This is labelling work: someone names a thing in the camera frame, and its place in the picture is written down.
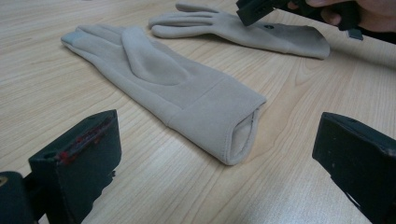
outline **wooden table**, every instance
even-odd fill
[[[235,14],[235,1],[191,1]],[[396,138],[396,46],[347,38],[278,10],[270,22],[311,25],[332,46],[324,61],[248,49],[212,35],[159,39],[265,95],[248,157],[225,166],[107,81],[60,38],[80,24],[139,25],[174,11],[169,0],[2,0],[0,171],[89,115],[117,109],[122,160],[85,223],[369,223],[311,158],[322,112]]]

